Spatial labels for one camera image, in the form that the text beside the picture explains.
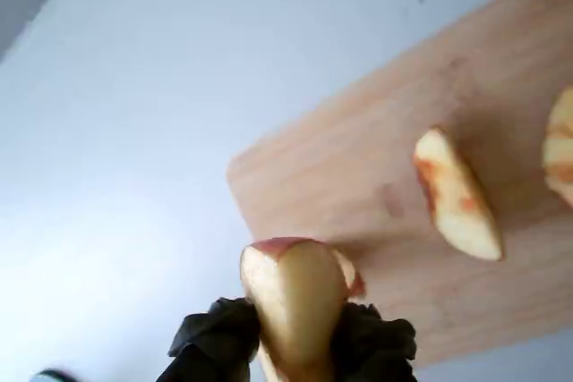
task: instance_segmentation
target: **black glove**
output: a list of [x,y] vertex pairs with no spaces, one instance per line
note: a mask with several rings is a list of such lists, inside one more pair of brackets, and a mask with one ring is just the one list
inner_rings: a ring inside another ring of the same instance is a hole
[[260,331],[251,303],[220,298],[209,312],[185,317],[169,348],[175,359],[158,382],[249,380]]
[[339,382],[415,382],[415,330],[405,319],[384,321],[373,305],[347,303],[330,343]]

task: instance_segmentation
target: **cutting board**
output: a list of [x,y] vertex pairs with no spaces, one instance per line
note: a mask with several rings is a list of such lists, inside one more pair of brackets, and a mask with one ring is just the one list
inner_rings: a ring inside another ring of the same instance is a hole
[[[311,236],[362,270],[367,301],[417,329],[426,364],[573,325],[573,211],[544,184],[543,136],[573,84],[573,0],[495,0],[235,158],[255,240]],[[412,165],[439,124],[481,181],[506,258],[433,228]]]

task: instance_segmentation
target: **white countertop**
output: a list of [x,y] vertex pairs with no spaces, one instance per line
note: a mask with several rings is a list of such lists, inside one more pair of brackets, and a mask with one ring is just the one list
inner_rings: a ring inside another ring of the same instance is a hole
[[[487,1],[50,0],[0,64],[0,378],[155,380],[183,316],[242,293],[230,157]],[[564,380],[572,350],[419,375]]]

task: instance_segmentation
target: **browned apple flesh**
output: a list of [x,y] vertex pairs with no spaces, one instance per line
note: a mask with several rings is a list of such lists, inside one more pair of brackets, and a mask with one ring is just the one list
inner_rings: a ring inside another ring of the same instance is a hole
[[454,248],[478,259],[502,258],[499,230],[469,167],[439,128],[416,143],[414,162],[432,221]]
[[573,87],[552,109],[543,146],[545,181],[573,207]]

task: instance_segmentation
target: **apple wedge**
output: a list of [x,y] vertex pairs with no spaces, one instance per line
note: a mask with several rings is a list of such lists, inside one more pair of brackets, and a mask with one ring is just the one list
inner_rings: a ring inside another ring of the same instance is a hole
[[363,293],[352,263],[313,239],[279,237],[246,247],[241,281],[261,321],[261,361],[281,380],[333,379],[329,343],[350,293]]
[[573,207],[573,87],[552,109],[543,145],[545,181]]
[[492,212],[446,134],[439,128],[425,133],[415,145],[414,161],[432,221],[446,241],[478,259],[501,259]]

